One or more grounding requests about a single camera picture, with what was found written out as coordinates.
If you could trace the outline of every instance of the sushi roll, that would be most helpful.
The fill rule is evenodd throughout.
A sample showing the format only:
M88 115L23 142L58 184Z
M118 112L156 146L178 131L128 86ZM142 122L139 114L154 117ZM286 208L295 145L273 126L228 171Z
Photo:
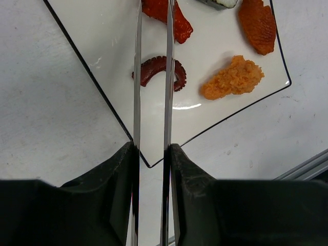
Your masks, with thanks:
M197 0L216 10L232 9L236 6L238 0Z

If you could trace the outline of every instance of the gray tabletop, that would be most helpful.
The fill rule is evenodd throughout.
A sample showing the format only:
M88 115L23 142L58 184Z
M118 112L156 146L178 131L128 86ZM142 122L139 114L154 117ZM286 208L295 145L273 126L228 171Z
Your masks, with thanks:
M217 178L275 178L328 147L327 1L273 2L293 84L183 147ZM43 1L0 0L0 75L0 178L60 186L128 141ZM159 241L161 176L142 166L143 246Z

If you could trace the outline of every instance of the octopus tentacle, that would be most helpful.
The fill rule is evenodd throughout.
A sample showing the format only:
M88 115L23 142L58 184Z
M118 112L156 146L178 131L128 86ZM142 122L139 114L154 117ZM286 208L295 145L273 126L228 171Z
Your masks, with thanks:
M141 82L140 85L146 87L150 79L161 71L166 70L166 56L153 57L141 64ZM174 82L174 91L180 91L187 83L187 73L182 64L175 60L174 73L177 81Z

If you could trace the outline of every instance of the white plate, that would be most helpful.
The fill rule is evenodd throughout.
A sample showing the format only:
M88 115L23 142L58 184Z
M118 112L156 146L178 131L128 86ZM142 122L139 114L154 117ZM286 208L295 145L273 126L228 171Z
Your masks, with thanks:
M196 0L179 0L194 32L176 44L175 58L187 72L187 84L174 93L172 142L183 145L227 117L288 87L279 38L275 51L258 55L244 40L237 20L241 0L234 9L216 11ZM48 0L59 25L86 66L115 116L133 135L134 41L138 0ZM142 60L166 54L167 28L143 14ZM209 101L199 87L229 62L243 55L262 67L265 78L254 91ZM165 73L155 75L141 88L141 152L150 165L162 159Z

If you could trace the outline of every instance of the brown food piece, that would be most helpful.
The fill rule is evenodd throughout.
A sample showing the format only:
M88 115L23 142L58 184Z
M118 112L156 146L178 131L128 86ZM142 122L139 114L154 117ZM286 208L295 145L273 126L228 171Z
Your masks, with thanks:
M264 73L258 65L237 55L227 68L219 71L200 88L200 94L208 100L216 100L229 94L250 93L262 78Z
M262 0L243 0L238 12L244 33L257 53L273 52L276 39L276 22L271 8Z

